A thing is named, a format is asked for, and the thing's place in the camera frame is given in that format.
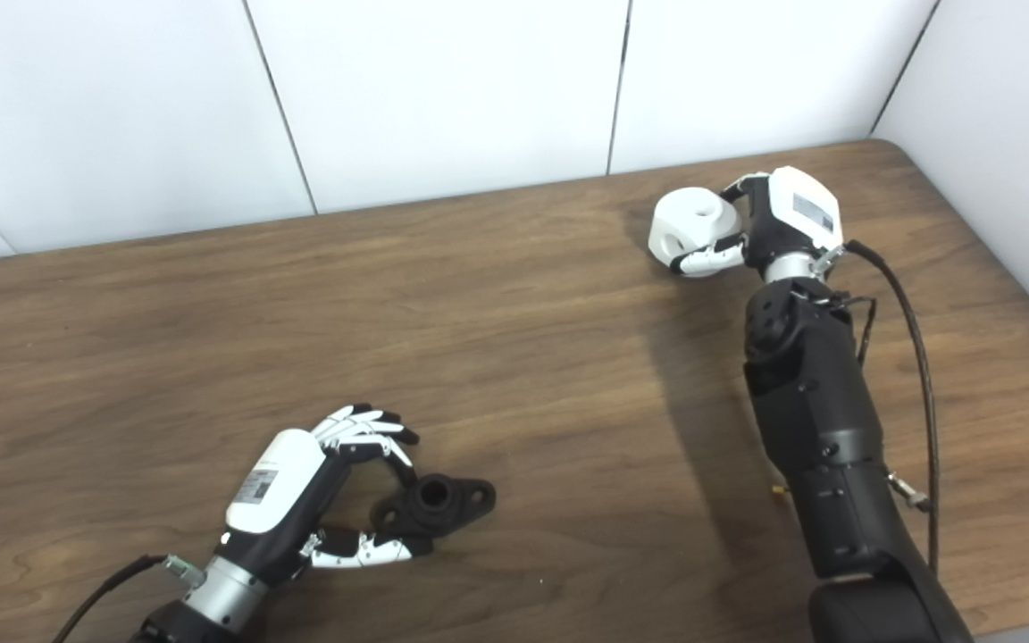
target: white robotic finger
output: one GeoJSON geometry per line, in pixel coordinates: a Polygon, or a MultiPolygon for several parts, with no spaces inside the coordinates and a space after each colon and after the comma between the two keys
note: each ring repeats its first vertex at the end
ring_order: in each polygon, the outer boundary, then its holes
{"type": "Polygon", "coordinates": [[[344,442],[344,440],[347,440],[352,436],[376,435],[379,434],[379,432],[380,431],[372,429],[368,423],[357,423],[352,419],[348,419],[336,424],[334,427],[315,435],[315,439],[317,439],[322,446],[335,446],[336,443],[344,442]]]}
{"type": "Polygon", "coordinates": [[[344,555],[317,549],[312,551],[311,562],[315,569],[342,570],[388,565],[389,563],[410,561],[412,558],[412,550],[401,540],[389,540],[377,545],[376,534],[360,533],[359,546],[356,548],[355,555],[344,557],[344,555]]]}
{"type": "Polygon", "coordinates": [[[364,432],[369,434],[397,434],[397,432],[403,431],[403,424],[396,423],[378,423],[376,420],[367,421],[362,423],[364,432]]]}
{"type": "Polygon", "coordinates": [[[396,440],[389,438],[389,436],[377,435],[377,434],[363,434],[355,436],[345,436],[343,439],[338,440],[334,443],[327,443],[326,446],[331,446],[332,449],[343,450],[344,448],[355,448],[363,443],[375,443],[380,449],[383,449],[384,457],[394,457],[399,460],[400,464],[404,467],[414,468],[411,457],[407,457],[403,453],[403,449],[399,448],[396,440]]]}
{"type": "Polygon", "coordinates": [[[744,263],[744,255],[741,254],[743,246],[736,245],[715,252],[713,248],[706,248],[703,251],[689,253],[679,257],[670,264],[675,273],[681,273],[686,277],[708,277],[711,274],[721,272],[726,267],[735,267],[744,263]]]}
{"type": "MultiPolygon", "coordinates": [[[[352,409],[352,406],[346,406],[341,410],[352,409]]],[[[360,426],[360,424],[366,423],[371,420],[379,420],[387,413],[384,410],[379,410],[372,408],[371,410],[363,410],[359,413],[344,413],[341,415],[341,410],[332,413],[331,416],[323,419],[321,423],[317,424],[314,429],[312,429],[312,435],[319,439],[320,442],[325,442],[328,438],[335,435],[346,434],[348,431],[354,430],[355,427],[360,426]]]]}

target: fingertip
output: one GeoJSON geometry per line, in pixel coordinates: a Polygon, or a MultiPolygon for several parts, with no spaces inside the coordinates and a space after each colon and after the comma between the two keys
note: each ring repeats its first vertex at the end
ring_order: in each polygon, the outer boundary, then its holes
{"type": "Polygon", "coordinates": [[[410,446],[414,446],[414,444],[420,443],[420,434],[417,434],[417,432],[413,431],[412,429],[409,429],[407,427],[403,427],[402,430],[397,432],[397,434],[395,435],[395,439],[396,442],[401,442],[409,444],[410,446]]]}

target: silver cylindrical joint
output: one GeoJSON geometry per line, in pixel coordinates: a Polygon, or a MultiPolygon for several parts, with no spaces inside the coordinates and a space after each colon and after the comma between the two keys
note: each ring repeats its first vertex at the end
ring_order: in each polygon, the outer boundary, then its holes
{"type": "Polygon", "coordinates": [[[269,585],[234,563],[213,557],[205,567],[205,582],[185,595],[184,602],[205,618],[241,634],[269,585]]]}
{"type": "Polygon", "coordinates": [[[812,272],[812,256],[808,253],[787,253],[776,257],[765,269],[765,282],[772,284],[773,281],[793,280],[800,277],[816,277],[812,272]]]}

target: white wall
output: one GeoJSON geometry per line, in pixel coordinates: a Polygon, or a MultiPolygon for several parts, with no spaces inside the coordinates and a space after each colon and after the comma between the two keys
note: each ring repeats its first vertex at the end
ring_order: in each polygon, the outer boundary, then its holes
{"type": "Polygon", "coordinates": [[[634,0],[613,172],[865,139],[934,0],[634,0]]]}
{"type": "MultiPolygon", "coordinates": [[[[633,0],[613,171],[861,138],[930,2],[633,0]]],[[[601,175],[629,5],[0,0],[0,254],[601,175]]]]}
{"type": "Polygon", "coordinates": [[[627,0],[252,0],[320,212],[606,170],[627,0]]]}
{"type": "Polygon", "coordinates": [[[876,136],[915,159],[1029,292],[1029,1],[944,0],[876,136]]]}
{"type": "Polygon", "coordinates": [[[311,214],[240,3],[0,1],[20,252],[311,214]]]}

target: label sticker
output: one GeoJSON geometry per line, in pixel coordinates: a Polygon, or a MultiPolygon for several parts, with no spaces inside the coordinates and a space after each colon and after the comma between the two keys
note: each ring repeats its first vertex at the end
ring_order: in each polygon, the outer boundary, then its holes
{"type": "Polygon", "coordinates": [[[804,199],[801,194],[792,194],[792,209],[808,217],[813,223],[820,225],[824,230],[832,231],[832,217],[822,211],[817,204],[804,199]]]}
{"type": "Polygon", "coordinates": [[[273,488],[273,480],[277,479],[277,469],[253,469],[249,471],[245,484],[241,485],[241,491],[237,492],[234,502],[244,502],[244,504],[260,504],[269,489],[273,488]]]}

